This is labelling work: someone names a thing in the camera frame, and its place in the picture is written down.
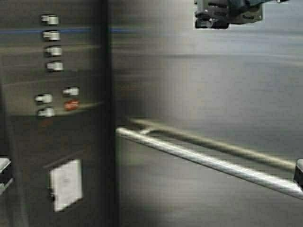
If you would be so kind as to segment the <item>robot base right corner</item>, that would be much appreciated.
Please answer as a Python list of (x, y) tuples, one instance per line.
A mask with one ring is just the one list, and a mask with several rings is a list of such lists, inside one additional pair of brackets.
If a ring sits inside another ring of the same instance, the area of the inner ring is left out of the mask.
[(300, 158), (295, 164), (294, 182), (303, 190), (303, 159)]

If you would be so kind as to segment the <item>robot base left corner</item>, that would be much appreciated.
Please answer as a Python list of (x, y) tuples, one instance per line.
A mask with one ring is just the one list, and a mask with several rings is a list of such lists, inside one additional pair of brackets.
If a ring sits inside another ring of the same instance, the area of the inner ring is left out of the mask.
[(5, 157), (0, 158), (0, 194), (2, 195), (5, 190), (13, 181), (11, 160)]

